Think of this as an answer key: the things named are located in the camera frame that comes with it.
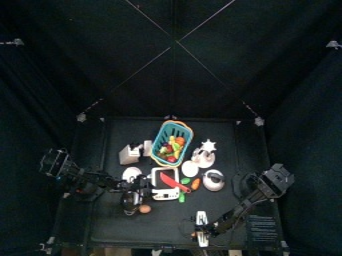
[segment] black table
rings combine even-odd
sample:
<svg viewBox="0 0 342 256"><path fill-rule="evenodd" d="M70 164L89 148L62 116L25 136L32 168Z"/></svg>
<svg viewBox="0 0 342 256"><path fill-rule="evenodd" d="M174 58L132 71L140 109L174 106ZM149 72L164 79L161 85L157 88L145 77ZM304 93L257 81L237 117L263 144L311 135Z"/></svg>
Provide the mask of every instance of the black table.
<svg viewBox="0 0 342 256"><path fill-rule="evenodd" d="M185 203L177 200L145 199L152 208L148 214L126 216L120 206L120 193L100 191L94 200L80 202L74 198L61 199L58 213L58 241L64 245L88 247L176 248L193 249L197 244L188 239L193 223L188 220L196 211L205 211L213 221L237 203L233 188L240 178L269 167L263 127L253 120L181 120L193 131L184 160L201 142L216 142L215 163L199 169L197 177L216 169L225 176L225 186L217 192L201 185L185 195ZM153 140L162 120L157 118L105 118L89 120L77 127L72 157L78 166L102 169L120 177L125 168L134 166L148 175L158 167L150 158L141 157L138 163L121 166L118 151L129 143ZM281 253L281 229L276 202L264 202L245 218L245 225L233 232L209 239L208 250L241 249Z"/></svg>

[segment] black fabric wall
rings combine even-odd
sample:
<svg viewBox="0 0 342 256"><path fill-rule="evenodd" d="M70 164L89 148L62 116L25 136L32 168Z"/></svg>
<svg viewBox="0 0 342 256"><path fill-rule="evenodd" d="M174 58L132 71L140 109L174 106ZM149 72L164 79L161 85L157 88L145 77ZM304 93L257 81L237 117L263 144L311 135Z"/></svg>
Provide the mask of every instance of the black fabric wall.
<svg viewBox="0 0 342 256"><path fill-rule="evenodd" d="M0 4L25 42L0 46L1 249L46 239L54 195L37 159L70 145L74 115L105 98L90 114L253 118L245 101L265 118L271 160L296 176L280 200L289 246L340 253L342 61L324 49L340 1L232 1L188 36L229 1L98 2Z"/></svg>
<svg viewBox="0 0 342 256"><path fill-rule="evenodd" d="M295 174L280 200L300 255L342 255L342 52L327 57L267 120L268 152Z"/></svg>
<svg viewBox="0 0 342 256"><path fill-rule="evenodd" d="M1 42L13 41L0 25ZM38 174L49 147L68 147L74 117L21 46L0 45L0 255L45 242L56 195Z"/></svg>

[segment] black tent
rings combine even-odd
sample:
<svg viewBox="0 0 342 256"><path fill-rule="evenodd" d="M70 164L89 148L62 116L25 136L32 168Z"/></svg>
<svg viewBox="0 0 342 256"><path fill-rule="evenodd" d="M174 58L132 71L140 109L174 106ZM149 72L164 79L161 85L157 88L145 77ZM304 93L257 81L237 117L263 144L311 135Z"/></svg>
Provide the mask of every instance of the black tent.
<svg viewBox="0 0 342 256"><path fill-rule="evenodd" d="M60 194L37 172L44 150L108 166L93 153L101 136L109 145L126 127L152 136L173 115L197 130L217 124L217 134L233 123L240 171L285 165L289 251L340 255L340 8L337 0L2 1L0 254L33 253L50 235ZM120 122L102 134L110 118ZM69 214L90 218L81 207Z"/></svg>

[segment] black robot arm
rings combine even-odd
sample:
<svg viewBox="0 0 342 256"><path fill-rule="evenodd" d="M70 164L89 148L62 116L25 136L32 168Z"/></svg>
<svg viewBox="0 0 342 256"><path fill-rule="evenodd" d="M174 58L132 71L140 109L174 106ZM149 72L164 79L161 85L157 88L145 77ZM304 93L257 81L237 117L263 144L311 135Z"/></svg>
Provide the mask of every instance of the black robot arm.
<svg viewBox="0 0 342 256"><path fill-rule="evenodd" d="M271 198L279 198L293 183L293 175L283 168L281 164L273 164L271 169L264 171L256 179L256 189L243 201L224 213L213 222L195 226L208 237L216 237L235 228L243 216L253 206Z"/></svg>

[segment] basket handle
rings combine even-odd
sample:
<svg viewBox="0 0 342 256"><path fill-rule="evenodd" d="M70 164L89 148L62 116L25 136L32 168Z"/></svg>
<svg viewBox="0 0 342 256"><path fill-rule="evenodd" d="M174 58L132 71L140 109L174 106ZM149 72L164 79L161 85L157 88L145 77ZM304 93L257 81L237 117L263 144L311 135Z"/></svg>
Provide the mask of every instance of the basket handle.
<svg viewBox="0 0 342 256"><path fill-rule="evenodd" d="M164 121L164 122L162 122L162 125L166 124L166 123L176 123L176 124L183 125L183 126L191 131L192 136L193 136L193 131L192 131L192 129L191 129L191 128L185 125L185 123L183 123L181 121L168 120L168 121Z"/></svg>

